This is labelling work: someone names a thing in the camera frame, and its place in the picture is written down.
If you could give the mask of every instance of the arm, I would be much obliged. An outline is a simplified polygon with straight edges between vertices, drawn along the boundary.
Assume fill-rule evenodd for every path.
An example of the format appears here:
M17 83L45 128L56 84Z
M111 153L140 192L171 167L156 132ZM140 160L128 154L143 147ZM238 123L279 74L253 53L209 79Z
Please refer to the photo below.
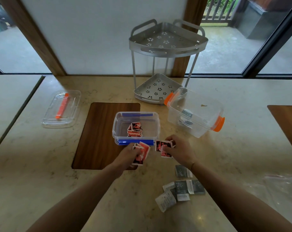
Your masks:
M166 140L176 147L164 151L192 171L237 231L292 231L292 224L266 203L201 165L189 142L176 135Z
M132 150L132 146L125 147L113 163L49 209L27 232L80 231L113 181L140 154L140 150Z

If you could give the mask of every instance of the wooden door frame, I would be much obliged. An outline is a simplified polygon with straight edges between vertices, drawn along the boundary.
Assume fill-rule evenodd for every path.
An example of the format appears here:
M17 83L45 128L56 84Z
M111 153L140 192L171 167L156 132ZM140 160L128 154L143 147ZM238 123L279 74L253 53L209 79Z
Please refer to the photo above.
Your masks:
M66 76L67 73L46 41L40 29L28 13L21 0L0 0L5 11L16 23L37 54L41 57L54 76Z
M200 25L203 14L207 5L207 0L187 0L185 8L184 19L187 22ZM188 26L182 26L193 32L197 32L197 29ZM175 58L174 66L171 72L171 77L185 77L185 72L190 60L190 56Z

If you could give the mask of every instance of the white label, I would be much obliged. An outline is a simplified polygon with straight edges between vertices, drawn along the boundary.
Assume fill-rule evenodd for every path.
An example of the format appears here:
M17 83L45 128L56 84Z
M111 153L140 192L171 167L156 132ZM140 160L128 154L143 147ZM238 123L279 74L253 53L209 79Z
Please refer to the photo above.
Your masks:
M162 195L160 195L158 198L156 198L156 202L161 210L161 212L165 212L168 208L171 206L174 206L176 204L176 199L171 193L170 190L167 190Z
M186 180L186 182L189 194L194 195L192 180Z
M177 200L178 201L188 201L188 200L190 200L190 195L189 194L178 194Z
M187 175L189 178L193 177L193 173L189 169L187 169Z
M167 190L173 189L173 188L175 188L175 182L171 182L171 183L168 183L167 185L163 186L164 192L166 192Z

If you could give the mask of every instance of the blue plastic strip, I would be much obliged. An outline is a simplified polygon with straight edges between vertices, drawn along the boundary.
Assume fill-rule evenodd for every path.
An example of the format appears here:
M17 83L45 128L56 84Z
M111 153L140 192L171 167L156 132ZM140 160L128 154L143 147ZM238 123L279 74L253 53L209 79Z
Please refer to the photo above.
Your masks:
M143 142L147 144L148 146L154 145L153 140L144 140L144 139L119 139L118 145L129 145L130 143L139 143L139 142Z
M153 116L153 113L140 114L140 113L122 113L123 117L140 117L140 116Z

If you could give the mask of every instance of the forearm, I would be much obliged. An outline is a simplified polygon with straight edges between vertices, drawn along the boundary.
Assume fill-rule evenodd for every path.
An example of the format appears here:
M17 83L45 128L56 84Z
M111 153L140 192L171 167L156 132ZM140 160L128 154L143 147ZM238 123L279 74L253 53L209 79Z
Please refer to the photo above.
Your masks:
M237 231L292 231L292 224L274 209L240 187L196 162L193 174Z
M27 232L80 231L119 173L109 165L40 217Z

